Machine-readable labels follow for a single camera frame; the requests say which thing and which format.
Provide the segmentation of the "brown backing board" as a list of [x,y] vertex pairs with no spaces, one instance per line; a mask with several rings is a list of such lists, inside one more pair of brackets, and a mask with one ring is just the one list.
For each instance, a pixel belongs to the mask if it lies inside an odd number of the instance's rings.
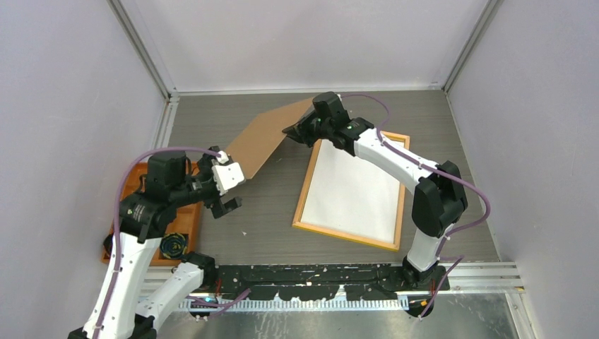
[[229,144],[226,153],[252,179],[285,138],[283,129],[297,123],[312,107],[308,98],[258,114]]

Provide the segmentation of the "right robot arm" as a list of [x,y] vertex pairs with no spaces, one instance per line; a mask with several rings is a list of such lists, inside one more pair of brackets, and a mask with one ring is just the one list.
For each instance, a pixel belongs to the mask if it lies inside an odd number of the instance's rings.
[[315,96],[312,108],[282,132],[308,147],[320,140],[330,141],[334,148],[376,166],[409,190],[413,195],[411,218],[417,231],[403,259],[401,278],[413,290],[441,285],[441,247],[468,208],[465,182],[456,164],[438,164],[396,148],[372,122],[350,117],[342,97],[335,92]]

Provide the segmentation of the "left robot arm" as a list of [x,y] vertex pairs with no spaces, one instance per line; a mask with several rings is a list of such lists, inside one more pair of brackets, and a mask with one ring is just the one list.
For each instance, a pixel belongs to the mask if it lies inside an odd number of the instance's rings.
[[109,267],[93,311],[70,338],[156,338],[192,291],[215,287],[214,259],[190,252],[166,282],[141,299],[152,258],[180,208],[202,203],[221,218],[242,204],[239,198],[223,201],[230,189],[244,183],[238,162],[213,146],[201,150],[194,173],[189,152],[188,147],[167,147],[142,154],[147,174],[138,190],[114,200]]

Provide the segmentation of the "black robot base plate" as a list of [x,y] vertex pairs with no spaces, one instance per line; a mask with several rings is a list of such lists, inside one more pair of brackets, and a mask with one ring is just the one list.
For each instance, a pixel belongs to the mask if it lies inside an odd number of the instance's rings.
[[391,300],[399,292],[430,295],[437,287],[448,290],[449,283],[441,281],[445,273],[446,268],[437,265],[431,273],[420,276],[388,263],[221,265],[196,291],[234,299],[249,289],[248,298],[259,301],[275,297],[283,301],[332,300],[339,292],[344,292],[349,301]]

